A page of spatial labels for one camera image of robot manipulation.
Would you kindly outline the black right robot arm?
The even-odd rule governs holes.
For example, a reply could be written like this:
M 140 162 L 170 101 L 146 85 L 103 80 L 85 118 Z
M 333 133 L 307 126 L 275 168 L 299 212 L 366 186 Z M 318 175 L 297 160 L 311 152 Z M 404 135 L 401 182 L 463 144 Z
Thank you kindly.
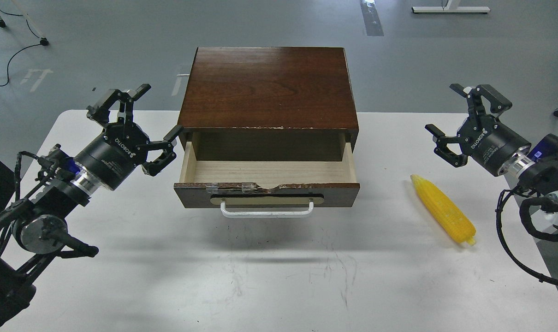
M 502 232 L 502 211 L 511 196 L 523 197 L 519 217 L 535 239 L 558 243 L 558 136 L 546 135 L 532 146 L 500 120 L 511 101 L 488 84 L 474 88 L 458 83 L 450 88 L 465 99 L 468 116 L 457 133 L 447 136 L 434 124 L 425 129 L 433 135 L 436 155 L 454 167 L 475 160 L 492 176 L 510 175 L 513 189 L 503 190 L 496 206 L 496 229 L 500 243 L 513 262 L 539 282 L 558 286 L 558 279 L 527 267 L 509 249 Z

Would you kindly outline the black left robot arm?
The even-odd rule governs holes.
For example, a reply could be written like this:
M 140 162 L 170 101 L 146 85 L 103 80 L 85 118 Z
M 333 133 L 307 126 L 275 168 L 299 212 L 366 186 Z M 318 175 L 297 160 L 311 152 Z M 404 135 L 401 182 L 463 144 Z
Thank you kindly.
M 110 89 L 87 117 L 102 132 L 78 155 L 56 144 L 46 156 L 22 151 L 15 165 L 15 201 L 0 212 L 0 326 L 30 305 L 34 281 L 56 257 L 93 258 L 99 248 L 68 233 L 66 217 L 100 187 L 115 190 L 138 166 L 155 176 L 176 158 L 176 125 L 151 141 L 133 120 L 134 102 L 150 90 Z

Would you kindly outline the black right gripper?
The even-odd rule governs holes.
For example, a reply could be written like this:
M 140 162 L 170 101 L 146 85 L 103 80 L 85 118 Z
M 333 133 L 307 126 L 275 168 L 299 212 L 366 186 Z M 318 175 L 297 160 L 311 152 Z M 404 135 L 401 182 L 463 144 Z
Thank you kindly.
M 494 116 L 502 115 L 513 107 L 513 103 L 490 84 L 464 87 L 458 83 L 449 86 L 464 97 L 468 104 L 468 118 L 459 128 L 458 136 L 447 136 L 434 124 L 425 129 L 433 135 L 433 152 L 454 167 L 465 166 L 468 156 L 492 176 L 506 173 L 505 164 L 517 153 L 527 153 L 531 143 L 511 130 Z M 448 144 L 459 144 L 463 154 L 456 154 Z

